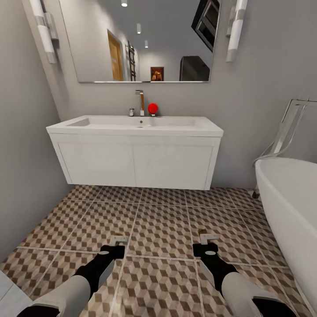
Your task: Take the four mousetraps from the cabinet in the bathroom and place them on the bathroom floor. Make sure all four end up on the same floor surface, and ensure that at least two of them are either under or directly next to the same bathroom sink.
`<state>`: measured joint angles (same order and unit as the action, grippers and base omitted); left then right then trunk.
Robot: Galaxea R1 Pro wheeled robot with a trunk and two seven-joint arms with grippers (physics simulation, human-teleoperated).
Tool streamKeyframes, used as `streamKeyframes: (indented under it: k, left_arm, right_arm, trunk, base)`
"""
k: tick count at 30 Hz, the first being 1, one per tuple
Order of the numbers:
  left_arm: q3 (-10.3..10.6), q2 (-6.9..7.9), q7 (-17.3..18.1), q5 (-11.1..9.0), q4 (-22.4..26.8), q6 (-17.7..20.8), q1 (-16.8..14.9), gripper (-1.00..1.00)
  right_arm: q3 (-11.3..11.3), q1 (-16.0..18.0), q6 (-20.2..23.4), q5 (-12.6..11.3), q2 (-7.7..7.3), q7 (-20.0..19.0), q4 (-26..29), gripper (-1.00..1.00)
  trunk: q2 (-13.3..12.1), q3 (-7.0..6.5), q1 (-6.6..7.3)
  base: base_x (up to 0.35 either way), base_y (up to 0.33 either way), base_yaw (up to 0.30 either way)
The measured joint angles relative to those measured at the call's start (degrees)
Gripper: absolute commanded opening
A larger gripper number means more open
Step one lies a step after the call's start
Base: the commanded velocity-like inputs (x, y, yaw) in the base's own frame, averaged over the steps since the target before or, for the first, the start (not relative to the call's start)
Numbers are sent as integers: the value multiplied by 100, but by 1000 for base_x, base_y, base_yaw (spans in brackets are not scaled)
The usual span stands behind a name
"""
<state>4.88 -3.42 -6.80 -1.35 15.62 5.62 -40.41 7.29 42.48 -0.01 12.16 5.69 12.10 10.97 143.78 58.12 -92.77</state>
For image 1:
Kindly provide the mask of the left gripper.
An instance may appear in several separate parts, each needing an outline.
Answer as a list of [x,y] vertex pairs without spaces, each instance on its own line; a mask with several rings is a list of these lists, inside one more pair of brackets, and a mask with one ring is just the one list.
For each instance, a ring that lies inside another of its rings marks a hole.
[[109,245],[103,245],[101,247],[102,250],[113,250],[115,253],[115,260],[116,259],[123,259],[124,258],[124,253],[125,253],[125,246],[119,246],[119,244],[115,247],[109,246]]

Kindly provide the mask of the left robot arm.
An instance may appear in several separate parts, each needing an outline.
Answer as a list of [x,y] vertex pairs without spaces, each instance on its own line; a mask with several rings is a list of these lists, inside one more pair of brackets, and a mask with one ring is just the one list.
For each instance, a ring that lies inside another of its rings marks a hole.
[[97,292],[112,273],[114,261],[123,259],[128,236],[111,235],[110,244],[86,265],[51,292],[37,298],[16,317],[79,317],[93,293]]

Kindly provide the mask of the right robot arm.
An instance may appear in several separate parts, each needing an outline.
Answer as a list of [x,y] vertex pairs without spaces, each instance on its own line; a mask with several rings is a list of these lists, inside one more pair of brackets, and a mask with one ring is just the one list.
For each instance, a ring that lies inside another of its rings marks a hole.
[[219,239],[215,233],[200,234],[201,243],[194,243],[194,257],[200,258],[200,269],[232,310],[235,317],[299,317],[280,298],[264,290],[240,274],[232,264],[217,255]]

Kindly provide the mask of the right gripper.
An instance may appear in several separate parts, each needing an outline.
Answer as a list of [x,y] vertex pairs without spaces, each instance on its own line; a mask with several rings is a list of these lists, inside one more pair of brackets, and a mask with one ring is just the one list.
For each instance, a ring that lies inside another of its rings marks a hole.
[[200,243],[194,243],[193,245],[193,254],[194,257],[201,257],[201,252],[203,249],[208,248],[212,249],[217,253],[217,245],[215,243],[208,243],[208,245],[202,245]]

